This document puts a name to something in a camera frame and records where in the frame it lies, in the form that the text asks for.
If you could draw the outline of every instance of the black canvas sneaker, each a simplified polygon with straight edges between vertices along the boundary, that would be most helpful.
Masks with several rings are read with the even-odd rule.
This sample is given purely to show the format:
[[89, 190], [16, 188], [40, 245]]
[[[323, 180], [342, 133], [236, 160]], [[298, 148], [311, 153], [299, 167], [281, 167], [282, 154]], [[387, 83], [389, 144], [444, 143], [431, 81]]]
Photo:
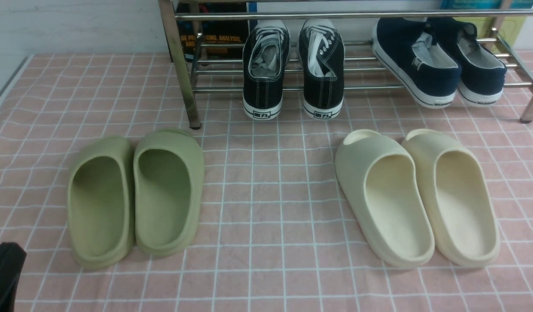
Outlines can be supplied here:
[[304, 72], [304, 110], [314, 119], [335, 118], [343, 104], [345, 47], [328, 19], [310, 19], [299, 33], [298, 56]]
[[259, 23], [243, 48], [243, 105], [255, 120], [276, 118], [282, 109], [284, 69], [290, 55], [290, 33], [281, 20]]

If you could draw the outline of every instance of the cream slide sandal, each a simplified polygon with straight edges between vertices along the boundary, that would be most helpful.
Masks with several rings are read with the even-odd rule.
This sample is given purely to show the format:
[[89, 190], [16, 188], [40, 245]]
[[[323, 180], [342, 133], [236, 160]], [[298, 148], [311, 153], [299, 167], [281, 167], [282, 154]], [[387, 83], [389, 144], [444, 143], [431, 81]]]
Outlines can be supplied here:
[[387, 136], [356, 130], [339, 146], [335, 165], [339, 184], [372, 250], [396, 267], [426, 263], [434, 253], [434, 235], [409, 153]]
[[160, 257], [195, 237], [205, 177], [203, 151], [188, 133], [158, 130], [138, 144], [133, 161], [138, 247]]
[[132, 249], [134, 237], [133, 149], [121, 136], [83, 148], [68, 180], [68, 230], [74, 258], [97, 270]]
[[427, 129], [411, 131], [402, 145], [417, 166], [420, 195], [439, 251], [458, 265], [488, 265], [499, 253], [499, 232], [474, 154]]

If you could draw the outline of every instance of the black bag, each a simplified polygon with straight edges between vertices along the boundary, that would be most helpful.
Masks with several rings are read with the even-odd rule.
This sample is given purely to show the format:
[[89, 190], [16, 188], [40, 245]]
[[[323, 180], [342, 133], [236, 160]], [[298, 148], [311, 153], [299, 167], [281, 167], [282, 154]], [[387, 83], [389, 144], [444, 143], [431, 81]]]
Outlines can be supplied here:
[[0, 245], [0, 312], [13, 312], [16, 289], [26, 260], [26, 252], [17, 243]]

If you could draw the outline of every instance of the pink checkered mat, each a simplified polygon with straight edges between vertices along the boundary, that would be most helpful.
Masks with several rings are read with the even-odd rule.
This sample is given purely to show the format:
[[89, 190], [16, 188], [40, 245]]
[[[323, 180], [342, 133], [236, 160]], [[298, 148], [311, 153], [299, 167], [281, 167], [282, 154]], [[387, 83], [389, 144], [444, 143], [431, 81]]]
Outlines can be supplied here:
[[[533, 51], [521, 55], [533, 69]], [[249, 120], [239, 94], [197, 95], [204, 123], [191, 133], [207, 169], [193, 244], [166, 258], [134, 249], [90, 273], [74, 261], [66, 231], [71, 156], [102, 136], [135, 143], [155, 129], [188, 129], [183, 100], [166, 54], [37, 55], [0, 109], [0, 242], [27, 251], [15, 311], [532, 312], [533, 123], [518, 123], [527, 92], [507, 89], [489, 109], [457, 96], [442, 110], [403, 92], [348, 93], [329, 122], [307, 118], [298, 93], [284, 95], [271, 122]], [[416, 128], [456, 138], [482, 163], [502, 241], [487, 268], [436, 252], [421, 268], [397, 269], [367, 245], [336, 182], [335, 150], [351, 130], [400, 140]]]

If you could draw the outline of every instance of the metal shoe rack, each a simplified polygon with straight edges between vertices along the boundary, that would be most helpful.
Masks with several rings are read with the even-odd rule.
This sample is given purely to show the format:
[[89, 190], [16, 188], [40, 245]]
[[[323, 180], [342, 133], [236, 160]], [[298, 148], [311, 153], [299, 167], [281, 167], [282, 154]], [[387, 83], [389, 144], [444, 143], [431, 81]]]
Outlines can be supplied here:
[[[258, 0], [259, 2], [274, 2], [274, 0]], [[167, 37], [168, 49], [171, 60], [174, 63], [181, 94], [184, 100], [187, 118], [191, 129], [198, 130], [201, 128], [201, 120], [197, 111], [197, 102], [195, 94], [197, 93], [240, 93], [243, 86], [239, 87], [198, 87], [197, 78], [199, 75], [242, 75], [242, 69], [203, 69], [203, 65], [236, 65], [241, 64], [241, 60], [234, 59], [206, 59], [203, 48], [221, 47], [221, 48], [243, 48], [243, 44], [209, 44], [204, 43], [204, 36], [201, 22], [206, 20], [306, 20], [309, 18], [381, 18], [381, 17], [436, 17], [436, 16], [491, 16], [493, 17], [492, 28], [487, 38], [479, 39], [486, 47], [495, 46], [499, 51], [496, 57], [506, 60], [506, 66], [513, 69], [522, 82], [506, 83], [506, 88], [529, 88], [532, 98], [526, 105], [521, 115], [520, 122], [530, 123], [533, 121], [533, 74], [523, 64], [516, 52], [500, 36], [499, 29], [503, 24], [506, 16], [533, 16], [533, 10], [510, 10], [512, 0], [504, 0], [499, 10], [427, 10], [427, 11], [382, 11], [382, 12], [322, 12], [322, 13], [200, 13], [199, 3], [202, 2], [241, 2], [240, 0], [181, 0], [189, 4], [190, 13], [176, 13], [175, 8], [177, 1], [158, 0], [161, 9], [161, 17], [164, 26], [164, 32]], [[178, 34], [178, 20], [190, 20], [193, 22], [195, 30], [195, 52], [191, 64], [187, 64], [182, 50], [181, 39]], [[349, 46], [368, 46], [371, 41], [362, 42], [345, 42]], [[346, 63], [349, 62], [368, 62], [376, 61], [375, 57], [347, 57]], [[384, 67], [356, 67], [345, 68], [345, 73], [364, 73], [385, 71]], [[286, 73], [298, 73], [300, 69], [286, 69]], [[376, 89], [400, 89], [400, 84], [360, 84], [346, 85], [346, 91], [368, 91]], [[288, 85], [284, 86], [284, 91], [301, 91], [302, 86]]]

